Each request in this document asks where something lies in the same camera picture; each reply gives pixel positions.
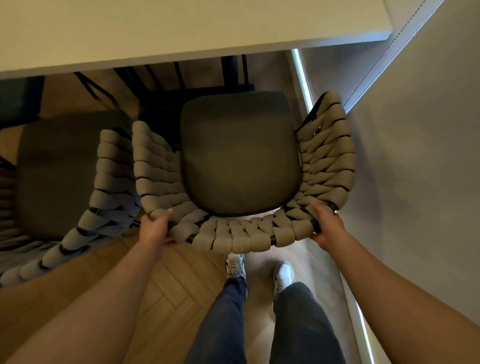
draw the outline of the person's left hand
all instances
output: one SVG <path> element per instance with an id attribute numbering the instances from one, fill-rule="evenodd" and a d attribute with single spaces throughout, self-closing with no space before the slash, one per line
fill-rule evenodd
<path id="1" fill-rule="evenodd" d="M 164 216 L 155 221 L 151 221 L 147 214 L 142 216 L 138 243 L 154 249 L 158 254 L 158 259 L 162 257 L 165 246 L 174 243 L 165 242 L 168 231 L 168 220 L 170 220 L 171 216 L 172 209 L 169 209 Z"/>

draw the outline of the person's hand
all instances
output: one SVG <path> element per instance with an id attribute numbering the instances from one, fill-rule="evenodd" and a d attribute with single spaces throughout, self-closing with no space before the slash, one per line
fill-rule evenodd
<path id="1" fill-rule="evenodd" d="M 161 258 L 165 246 L 173 242 L 165 242 L 168 231 L 168 220 L 172 216 L 172 209 L 158 218 L 155 221 L 150 221 L 147 214 L 142 216 L 140 224 L 140 238 L 138 243 L 153 249 L 158 254 L 158 259 Z"/>
<path id="2" fill-rule="evenodd" d="M 348 233 L 339 215 L 332 213 L 326 206 L 318 202 L 313 201 L 312 205 L 318 213 L 322 231 L 319 234 L 313 234 L 310 239 L 314 240 L 319 247 L 328 252 L 335 242 Z"/>

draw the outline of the shoe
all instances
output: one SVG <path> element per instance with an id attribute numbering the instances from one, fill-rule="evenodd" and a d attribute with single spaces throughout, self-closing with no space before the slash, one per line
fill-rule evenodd
<path id="1" fill-rule="evenodd" d="M 275 297 L 292 284 L 294 279 L 295 274 L 293 273 L 292 264 L 289 262 L 278 262 L 273 273 L 273 282 L 275 283 L 273 296 Z"/>
<path id="2" fill-rule="evenodd" d="M 244 260 L 245 256 L 243 254 L 230 253 L 225 256 L 227 278 L 244 277 L 246 279 L 245 266 L 243 265 Z"/>

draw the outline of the woven rope backrest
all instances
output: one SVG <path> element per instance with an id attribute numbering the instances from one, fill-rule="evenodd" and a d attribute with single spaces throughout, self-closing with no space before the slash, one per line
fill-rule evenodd
<path id="1" fill-rule="evenodd" d="M 140 197 L 133 175 L 130 139 L 114 130 L 102 130 L 97 150 L 96 177 L 90 208 L 61 242 L 42 242 L 22 235 L 18 228 L 0 238 L 0 287 L 13 286 L 43 276 L 53 268 L 96 249 L 130 226 L 140 211 Z M 14 176 L 0 170 L 0 198 L 8 197 L 0 210 L 0 235 L 15 226 L 13 215 Z"/>
<path id="2" fill-rule="evenodd" d="M 219 218 L 199 209 L 185 193 L 180 152 L 174 153 L 143 121 L 134 122 L 134 172 L 144 210 L 156 219 L 172 208 L 169 237 L 200 251 L 262 252 L 309 237 L 319 229 L 311 200 L 340 209 L 353 187 L 353 142 L 339 102 L 337 94 L 327 94 L 320 116 L 297 132 L 303 182 L 295 197 L 274 214 L 252 219 Z"/>

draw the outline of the wall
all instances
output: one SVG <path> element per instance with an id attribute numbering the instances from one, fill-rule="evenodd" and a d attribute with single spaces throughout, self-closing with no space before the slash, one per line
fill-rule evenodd
<path id="1" fill-rule="evenodd" d="M 301 49 L 316 100 L 335 90 L 349 109 L 408 43 L 443 0 L 384 0 L 393 33 L 386 41 Z"/>
<path id="2" fill-rule="evenodd" d="M 446 0 L 353 107 L 358 170 L 341 211 L 379 259 L 477 324 L 479 18 L 478 0 Z"/>

